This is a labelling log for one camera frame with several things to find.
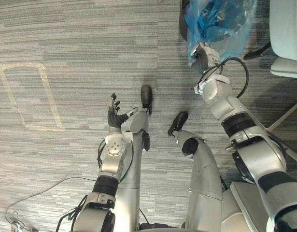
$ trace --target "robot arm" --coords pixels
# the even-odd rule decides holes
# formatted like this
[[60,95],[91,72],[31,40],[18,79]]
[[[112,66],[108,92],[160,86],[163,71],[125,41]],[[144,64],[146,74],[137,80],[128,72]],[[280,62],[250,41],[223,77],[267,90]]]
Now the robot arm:
[[266,128],[234,97],[227,77],[213,75],[195,92],[225,129],[236,150],[236,166],[247,181],[257,184],[269,217],[277,227],[297,229],[297,180],[286,173],[284,156]]
[[115,214],[112,209],[115,207],[115,195],[124,169],[126,144],[133,140],[131,132],[122,133],[120,128],[138,110],[134,108],[126,114],[118,115],[120,102],[114,103],[115,99],[116,95],[112,94],[108,110],[110,135],[105,138],[106,155],[94,188],[88,194],[71,231],[112,232],[114,229]]

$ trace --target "plastic bag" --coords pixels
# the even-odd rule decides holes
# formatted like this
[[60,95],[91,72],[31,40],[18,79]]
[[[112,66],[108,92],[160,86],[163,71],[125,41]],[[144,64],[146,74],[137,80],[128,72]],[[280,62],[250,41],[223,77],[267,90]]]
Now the plastic bag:
[[238,57],[244,49],[255,16],[257,0],[190,0],[184,18],[188,25],[189,65],[199,42],[214,49],[220,62]]

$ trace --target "white chair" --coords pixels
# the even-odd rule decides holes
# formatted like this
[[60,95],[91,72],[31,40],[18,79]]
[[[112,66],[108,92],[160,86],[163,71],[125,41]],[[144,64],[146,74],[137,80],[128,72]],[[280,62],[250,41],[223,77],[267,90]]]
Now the white chair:
[[279,56],[271,73],[297,78],[297,0],[270,1],[269,33],[272,49]]

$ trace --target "wire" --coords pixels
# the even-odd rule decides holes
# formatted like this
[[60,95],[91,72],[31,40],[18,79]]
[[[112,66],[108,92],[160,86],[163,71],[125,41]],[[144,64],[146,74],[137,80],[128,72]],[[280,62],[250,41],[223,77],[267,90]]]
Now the wire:
[[132,165],[132,163],[133,163],[133,153],[134,153],[134,150],[133,150],[133,143],[132,143],[132,142],[131,142],[131,147],[132,147],[132,157],[131,157],[131,162],[130,162],[130,165],[129,165],[129,167],[128,167],[126,173],[125,173],[124,176],[120,179],[120,182],[122,182],[123,179],[126,177],[128,171],[129,171],[129,169],[130,169],[130,167],[131,167],[131,165]]
[[[96,181],[96,180],[93,180],[93,179],[89,179],[89,178],[85,178],[85,177],[79,177],[79,176],[73,176],[73,177],[65,178],[65,179],[63,179],[63,180],[57,182],[57,183],[54,184],[53,186],[47,188],[46,190],[43,190],[43,191],[41,191],[41,192],[39,192],[39,193],[30,195],[30,196],[28,196],[28,197],[25,197],[25,198],[23,198],[23,199],[21,199],[21,200],[15,202],[15,203],[9,205],[8,208],[7,208],[7,209],[5,210],[5,212],[4,212],[4,218],[6,219],[7,222],[9,222],[10,224],[12,224],[12,222],[10,222],[10,221],[8,220],[8,218],[7,218],[7,213],[8,213],[9,209],[10,209],[12,206],[14,206],[14,205],[16,205],[16,204],[18,204],[18,203],[20,203],[20,202],[22,202],[22,201],[25,201],[25,200],[27,200],[27,199],[29,199],[29,198],[36,197],[36,196],[38,196],[38,195],[40,195],[40,194],[42,194],[42,193],[45,193],[45,192],[51,190],[52,188],[56,187],[57,185],[61,184],[62,182],[66,181],[66,180],[75,179],[75,178],[77,178],[77,179],[89,180],[89,181]],[[16,222],[21,222],[21,223],[24,225],[23,228],[24,228],[26,231],[29,231],[27,228],[25,228],[25,224],[24,224],[22,221],[20,221],[20,220],[18,220],[18,219],[16,219],[16,218],[15,218],[15,221],[16,221]]]
[[146,218],[145,214],[144,214],[144,213],[143,213],[143,211],[141,210],[141,208],[139,208],[139,210],[140,210],[140,212],[143,214],[143,216],[144,216],[144,218],[145,218],[145,220],[146,220],[147,224],[149,224],[149,222],[148,222],[148,220],[147,220],[147,218]]
[[69,215],[68,217],[68,220],[71,221],[72,220],[72,225],[71,225],[71,231],[73,231],[73,227],[74,227],[74,224],[75,224],[75,221],[76,221],[76,218],[78,216],[78,214],[80,213],[80,211],[82,210],[85,202],[86,202],[86,199],[87,199],[88,195],[85,195],[83,197],[83,199],[81,200],[81,202],[77,205],[77,207],[75,208],[75,210],[73,211],[74,214],[71,214]]
[[[197,85],[201,82],[201,81],[205,81],[207,80],[218,68],[220,68],[220,72],[219,74],[222,74],[223,72],[223,66],[230,60],[236,61],[238,63],[240,63],[244,70],[245,70],[245,74],[246,74],[246,81],[245,81],[245,85],[243,87],[243,89],[241,90],[241,92],[237,95],[237,98],[240,98],[246,91],[247,87],[248,87],[248,83],[249,83],[249,71],[248,68],[246,66],[246,64],[239,58],[237,57],[229,57],[227,59],[225,59],[224,61],[222,61],[220,64],[217,64],[215,66],[210,67],[209,69],[207,69],[203,75],[201,76],[201,78],[199,79],[199,81],[197,82]],[[207,73],[209,73],[211,70],[215,69],[213,72],[211,72],[207,77],[205,77],[207,75]]]
[[[101,154],[102,154],[102,152],[103,152],[103,150],[104,150],[104,148],[105,148],[105,146],[106,146],[106,144],[104,144],[104,145],[101,147],[101,145],[102,145],[104,142],[105,142],[105,139],[102,140],[102,142],[100,143],[100,145],[99,145],[99,147],[98,147],[98,158],[97,158],[97,160],[98,160],[99,168],[101,167],[101,164],[102,164]],[[131,157],[131,162],[130,162],[130,165],[129,165],[129,167],[128,167],[126,173],[125,173],[124,176],[120,179],[120,182],[126,177],[127,173],[129,172],[129,170],[130,170],[130,168],[131,168],[131,165],[132,165],[132,163],[133,163],[134,148],[133,148],[133,143],[132,143],[132,142],[131,142],[131,147],[132,147],[132,157]],[[84,179],[84,180],[89,180],[89,181],[96,181],[96,180],[94,180],[94,179],[89,179],[89,178],[79,177],[79,176],[73,176],[73,177],[65,178],[65,179],[63,179],[63,180],[57,182],[57,183],[54,184],[53,186],[47,188],[46,190],[43,190],[43,191],[41,191],[41,192],[39,192],[39,193],[30,195],[30,196],[28,196],[28,197],[26,197],[26,198],[23,198],[23,199],[21,199],[21,200],[15,202],[15,203],[9,205],[8,208],[5,210],[4,218],[5,218],[10,224],[12,224],[12,223],[8,220],[8,218],[7,218],[7,213],[8,213],[9,209],[10,209],[12,206],[14,206],[14,205],[16,205],[16,204],[18,204],[18,203],[20,203],[20,202],[22,202],[22,201],[25,201],[25,200],[27,200],[27,199],[29,199],[29,198],[36,197],[36,196],[38,196],[38,195],[40,195],[40,194],[43,194],[43,193],[45,193],[45,192],[51,190],[52,188],[56,187],[57,185],[61,184],[62,182],[66,181],[66,180],[74,179],[74,178]],[[78,205],[76,208],[71,209],[71,210],[69,210],[68,212],[62,214],[63,216],[62,216],[62,217],[59,219],[59,221],[58,221],[58,224],[57,224],[57,227],[56,227],[56,232],[59,231],[60,224],[61,224],[62,220],[63,220],[64,218],[66,218],[66,217],[68,217],[68,220],[72,220],[71,231],[73,231],[73,227],[74,227],[76,218],[77,218],[78,214],[81,212],[82,207],[83,207],[83,205],[84,205],[86,199],[87,199],[87,195],[85,195],[85,196],[83,197],[83,199],[81,200],[81,202],[79,203],[79,205]],[[149,224],[149,222],[148,222],[148,220],[147,220],[145,214],[142,212],[141,209],[140,209],[140,212],[143,214],[145,220],[146,220],[147,223]],[[21,225],[22,228],[24,228],[26,231],[29,231],[27,228],[25,228],[25,224],[24,224],[22,221],[20,221],[20,220],[14,218],[14,217],[11,217],[11,219],[14,219],[15,222],[20,223],[20,225]]]
[[101,154],[106,146],[106,144],[103,145],[103,147],[101,147],[101,145],[105,142],[105,139],[103,139],[101,141],[101,143],[99,144],[99,147],[98,147],[98,157],[97,157],[97,161],[98,161],[98,166],[99,166],[99,169],[101,168],[101,165],[102,165],[102,160],[101,160]]

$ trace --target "gray carpet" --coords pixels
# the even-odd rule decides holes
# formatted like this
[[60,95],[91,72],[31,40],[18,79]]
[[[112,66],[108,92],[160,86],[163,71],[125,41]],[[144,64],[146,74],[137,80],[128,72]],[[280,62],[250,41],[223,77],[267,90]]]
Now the gray carpet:
[[[269,40],[268,15],[268,1],[260,0],[244,53]],[[226,134],[193,93],[199,75],[187,65],[178,16],[179,0],[0,0],[0,231],[9,230],[4,210],[17,200],[65,177],[96,178],[108,98],[115,92],[127,111],[140,105],[143,84],[154,94],[141,173],[150,222],[180,226],[186,215],[192,162],[167,137],[181,110],[190,113],[185,129],[207,140],[226,183],[240,180]],[[250,84],[241,100],[265,125],[297,101],[297,79],[269,72],[275,58],[270,52],[246,62]],[[224,74],[238,93],[242,67],[230,63]],[[274,133],[297,151],[297,110]],[[297,178],[297,165],[287,161]],[[17,211],[28,228],[53,231],[92,186],[68,180],[12,207],[8,217]]]

